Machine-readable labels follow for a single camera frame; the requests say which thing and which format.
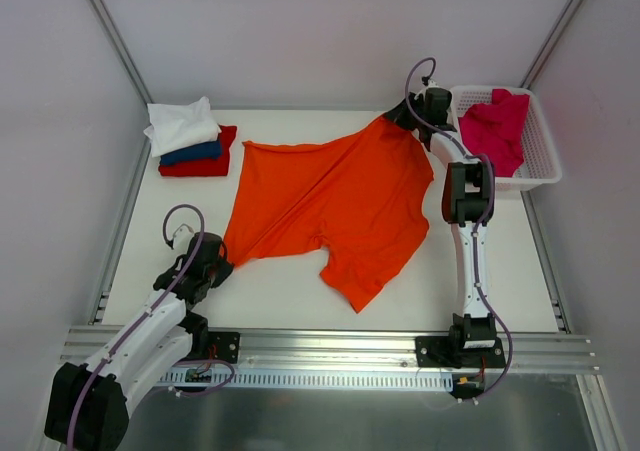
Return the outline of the orange t-shirt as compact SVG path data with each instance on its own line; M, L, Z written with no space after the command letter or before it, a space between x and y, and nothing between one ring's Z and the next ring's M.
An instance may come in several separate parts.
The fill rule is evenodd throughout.
M322 280L361 312L429 231L429 159L409 131L383 116L324 144L243 146L224 235L235 266L325 248Z

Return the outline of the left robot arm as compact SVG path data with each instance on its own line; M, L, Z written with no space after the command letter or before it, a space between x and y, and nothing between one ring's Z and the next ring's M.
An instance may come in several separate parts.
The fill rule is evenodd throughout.
M116 449L135 409L170 368L216 360L220 346L193 309L232 271L220 236L194 234L131 322L83 363L57 370L45 436L70 450Z

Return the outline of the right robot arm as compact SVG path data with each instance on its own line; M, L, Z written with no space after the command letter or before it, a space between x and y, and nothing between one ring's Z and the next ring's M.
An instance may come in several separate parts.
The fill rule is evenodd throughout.
M486 156L469 151L448 123L452 94L429 86L407 91L385 117L418 133L425 149L446 168L441 213L450 225L455 246L459 310L446 338L417 346L418 361L453 368L501 369L505 356L497 336L496 313L488 303L486 236L493 217L495 177Z

